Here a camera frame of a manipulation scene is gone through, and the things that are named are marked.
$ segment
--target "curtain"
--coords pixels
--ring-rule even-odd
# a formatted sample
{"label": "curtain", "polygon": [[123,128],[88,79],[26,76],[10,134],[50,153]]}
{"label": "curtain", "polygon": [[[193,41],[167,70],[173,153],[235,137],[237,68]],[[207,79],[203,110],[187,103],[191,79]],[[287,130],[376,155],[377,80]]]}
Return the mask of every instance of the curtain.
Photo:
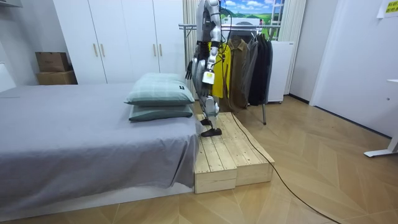
{"label": "curtain", "polygon": [[[196,14],[197,7],[199,4],[199,0],[183,0],[183,16],[184,16],[184,24],[196,24]],[[197,45],[197,32],[192,30],[191,33],[186,38],[186,49],[185,49],[185,61],[186,65],[188,65],[189,61],[191,61],[193,53],[195,53],[195,47]],[[188,88],[191,90],[192,95],[197,100],[197,94],[195,92],[195,88],[193,87],[192,81],[187,83]]]}
{"label": "curtain", "polygon": [[290,61],[289,76],[285,87],[285,94],[289,94],[297,47],[299,46],[300,31],[304,17],[305,3],[307,0],[286,0],[284,13],[280,25],[278,41],[294,42],[292,59]]}

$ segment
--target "mattress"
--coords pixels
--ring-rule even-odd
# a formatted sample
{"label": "mattress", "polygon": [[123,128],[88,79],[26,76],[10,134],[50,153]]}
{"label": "mattress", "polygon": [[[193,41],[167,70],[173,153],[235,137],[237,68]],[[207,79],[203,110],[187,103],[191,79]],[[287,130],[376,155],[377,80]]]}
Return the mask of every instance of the mattress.
{"label": "mattress", "polygon": [[128,121],[131,83],[0,93],[0,213],[134,186],[193,186],[200,123]]}

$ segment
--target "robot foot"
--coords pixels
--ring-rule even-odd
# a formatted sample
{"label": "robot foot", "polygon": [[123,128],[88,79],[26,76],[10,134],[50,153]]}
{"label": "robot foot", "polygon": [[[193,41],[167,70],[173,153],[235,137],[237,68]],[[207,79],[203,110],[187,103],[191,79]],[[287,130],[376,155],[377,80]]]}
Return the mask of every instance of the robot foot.
{"label": "robot foot", "polygon": [[212,136],[222,135],[222,132],[220,128],[217,129],[211,128],[205,131],[204,133],[201,133],[200,135],[202,137],[212,137]]}
{"label": "robot foot", "polygon": [[210,121],[209,121],[207,118],[201,120],[200,123],[201,123],[201,125],[203,125],[203,126],[209,126],[209,125],[211,125],[211,124],[210,124]]}

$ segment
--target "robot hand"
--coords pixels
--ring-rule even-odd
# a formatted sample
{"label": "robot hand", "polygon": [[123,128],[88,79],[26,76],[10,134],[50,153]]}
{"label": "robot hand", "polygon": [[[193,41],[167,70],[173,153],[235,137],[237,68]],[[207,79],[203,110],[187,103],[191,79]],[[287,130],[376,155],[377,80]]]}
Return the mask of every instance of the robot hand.
{"label": "robot hand", "polygon": [[187,67],[187,74],[185,75],[185,79],[191,80],[192,79],[192,61],[189,62]]}

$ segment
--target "pillow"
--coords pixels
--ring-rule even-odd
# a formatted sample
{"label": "pillow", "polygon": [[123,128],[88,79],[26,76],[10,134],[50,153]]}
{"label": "pillow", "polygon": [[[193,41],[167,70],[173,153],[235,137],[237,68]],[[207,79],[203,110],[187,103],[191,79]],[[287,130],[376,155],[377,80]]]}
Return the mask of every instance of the pillow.
{"label": "pillow", "polygon": [[182,106],[131,106],[130,121],[152,121],[164,118],[189,118],[192,116],[189,105]]}
{"label": "pillow", "polygon": [[181,75],[147,73],[134,84],[125,103],[139,106],[180,106],[194,101]]}

